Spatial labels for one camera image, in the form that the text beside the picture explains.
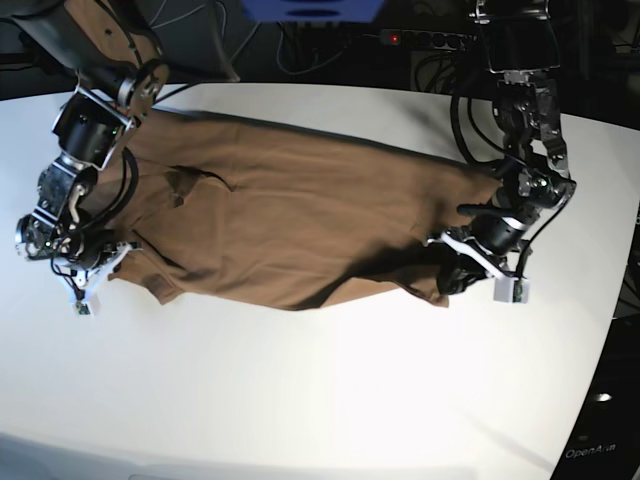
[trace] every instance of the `brown fabric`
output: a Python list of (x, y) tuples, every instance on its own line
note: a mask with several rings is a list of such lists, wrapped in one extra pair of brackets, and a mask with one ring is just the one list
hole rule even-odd
[[(161, 303), (195, 292), (287, 310), (401, 286), (446, 305), (439, 251), (497, 183), (433, 157), (235, 118), (154, 112), (130, 145), (140, 184), (114, 228), (143, 243), (115, 275)], [(102, 175), (106, 203), (121, 166)]]

